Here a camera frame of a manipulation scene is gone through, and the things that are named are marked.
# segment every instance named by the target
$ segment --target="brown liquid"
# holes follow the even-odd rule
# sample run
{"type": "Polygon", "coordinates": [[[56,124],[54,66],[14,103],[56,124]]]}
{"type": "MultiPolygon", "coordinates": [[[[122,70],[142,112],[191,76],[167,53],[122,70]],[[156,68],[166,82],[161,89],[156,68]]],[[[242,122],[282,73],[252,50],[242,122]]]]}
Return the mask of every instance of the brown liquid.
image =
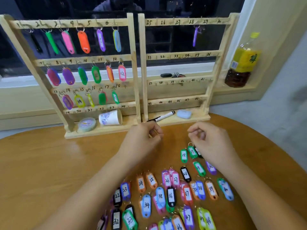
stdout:
{"type": "Polygon", "coordinates": [[[229,69],[225,78],[225,84],[233,88],[244,87],[250,77],[251,72],[239,73],[229,69]]]}

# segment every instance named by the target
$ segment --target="hand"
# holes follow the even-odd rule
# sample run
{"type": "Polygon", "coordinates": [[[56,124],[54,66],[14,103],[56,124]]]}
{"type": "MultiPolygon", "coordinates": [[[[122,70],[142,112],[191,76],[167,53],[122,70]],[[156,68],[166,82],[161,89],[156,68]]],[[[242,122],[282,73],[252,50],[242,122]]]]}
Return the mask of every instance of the hand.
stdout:
{"type": "Polygon", "coordinates": [[[218,170],[221,171],[240,161],[225,129],[211,123],[197,122],[189,127],[188,132],[191,142],[203,158],[218,170]]]}
{"type": "Polygon", "coordinates": [[[134,125],[128,131],[118,153],[125,158],[133,158],[136,165],[154,149],[163,136],[161,127],[155,121],[134,125]]]}

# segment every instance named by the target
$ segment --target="wooden frame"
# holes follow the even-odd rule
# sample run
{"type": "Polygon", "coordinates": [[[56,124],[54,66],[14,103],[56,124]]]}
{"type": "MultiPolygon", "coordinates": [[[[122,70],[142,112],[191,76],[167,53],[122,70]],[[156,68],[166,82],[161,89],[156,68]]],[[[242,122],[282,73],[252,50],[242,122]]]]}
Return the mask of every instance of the wooden frame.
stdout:
{"type": "MultiPolygon", "coordinates": [[[[136,48],[135,48],[135,35],[134,35],[134,23],[133,23],[133,14],[127,13],[126,19],[70,19],[70,20],[14,20],[9,15],[0,15],[0,23],[4,31],[12,41],[16,50],[20,54],[21,58],[25,62],[26,66],[35,77],[37,83],[40,85],[40,88],[44,92],[45,96],[48,98],[52,107],[56,110],[56,113],[60,117],[61,121],[64,124],[66,130],[65,138],[76,138],[83,137],[88,135],[99,135],[105,133],[113,133],[119,131],[128,130],[133,124],[141,122],[141,112],[140,112],[140,100],[139,100],[139,90],[138,90],[138,73],[137,73],[137,63],[136,63],[136,48]],[[86,56],[86,57],[72,57],[72,58],[57,58],[57,59],[36,59],[34,56],[28,42],[25,40],[21,33],[21,29],[40,29],[40,28],[60,28],[60,27],[111,27],[113,24],[117,26],[128,26],[129,32],[129,42],[130,42],[130,54],[125,55],[107,55],[107,56],[86,56]],[[67,110],[64,108],[62,102],[59,99],[60,90],[70,90],[79,88],[79,85],[66,85],[60,84],[57,87],[53,87],[46,77],[44,71],[40,69],[41,66],[44,66],[47,63],[51,65],[61,65],[60,62],[65,62],[67,65],[70,64],[83,64],[83,63],[92,63],[92,61],[101,62],[101,61],[127,61],[131,60],[132,62],[132,71],[133,79],[125,82],[119,80],[114,81],[116,88],[127,86],[133,86],[134,89],[134,101],[120,103],[120,104],[107,104],[107,105],[98,105],[95,107],[84,107],[84,108],[73,108],[67,110]],[[74,120],[70,117],[70,114],[73,113],[82,113],[82,112],[92,112],[92,111],[105,111],[106,109],[118,109],[118,108],[129,108],[135,107],[136,113],[128,116],[123,116],[123,124],[120,126],[100,126],[100,123],[97,121],[97,127],[90,132],[78,132],[78,126],[74,120]]],[[[110,83],[109,81],[102,81],[103,85],[110,83]]],[[[91,87],[93,82],[89,82],[84,87],[91,87]]]]}
{"type": "Polygon", "coordinates": [[[222,65],[228,51],[229,43],[232,39],[236,23],[238,21],[239,14],[231,13],[228,18],[173,18],[173,19],[145,19],[144,14],[138,14],[139,24],[139,36],[140,36],[140,51],[141,51],[141,71],[142,71],[142,89],[143,89],[143,122],[146,122],[155,117],[161,116],[169,111],[154,111],[148,113],[148,106],[160,105],[160,104],[173,104],[180,103],[177,109],[182,108],[182,102],[188,102],[191,100],[199,101],[200,108],[187,108],[192,112],[190,119],[181,119],[175,115],[159,121],[159,125],[171,125],[177,123],[195,122],[198,120],[209,120],[209,105],[213,96],[213,87],[217,82],[218,76],[222,70],[222,65]],[[146,54],[146,37],[145,27],[151,26],[170,26],[170,25],[207,25],[207,24],[224,24],[225,30],[223,38],[218,50],[212,51],[190,51],[190,52],[172,52],[172,53],[153,53],[146,54]],[[159,59],[180,59],[191,57],[206,57],[215,56],[216,61],[213,67],[211,75],[200,75],[193,77],[180,77],[180,78],[161,78],[158,80],[148,80],[146,73],[146,61],[147,60],[159,60],[159,59]],[[150,85],[175,85],[176,83],[191,83],[191,82],[208,82],[208,86],[204,93],[201,95],[179,96],[172,98],[160,98],[148,100],[147,86],[150,85]]]}

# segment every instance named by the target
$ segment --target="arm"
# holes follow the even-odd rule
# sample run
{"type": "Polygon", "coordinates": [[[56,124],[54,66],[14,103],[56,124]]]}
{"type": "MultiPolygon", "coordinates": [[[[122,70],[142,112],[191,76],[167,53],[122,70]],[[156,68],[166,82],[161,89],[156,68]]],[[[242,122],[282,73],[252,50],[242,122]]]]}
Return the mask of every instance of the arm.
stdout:
{"type": "Polygon", "coordinates": [[[132,126],[117,154],[36,230],[96,229],[116,188],[162,138],[154,121],[132,126]]]}
{"type": "Polygon", "coordinates": [[[205,160],[234,186],[257,229],[307,229],[306,221],[241,161],[224,129],[197,122],[188,132],[205,160]]]}

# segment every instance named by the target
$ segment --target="yellow bottle label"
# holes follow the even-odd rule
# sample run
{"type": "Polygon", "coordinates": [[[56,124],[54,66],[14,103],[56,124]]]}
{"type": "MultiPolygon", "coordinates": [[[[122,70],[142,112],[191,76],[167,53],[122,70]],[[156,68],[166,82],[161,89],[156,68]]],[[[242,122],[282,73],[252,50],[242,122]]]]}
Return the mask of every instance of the yellow bottle label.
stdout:
{"type": "Polygon", "coordinates": [[[238,48],[233,57],[230,68],[239,73],[251,72],[257,64],[260,54],[261,51],[238,48]]]}

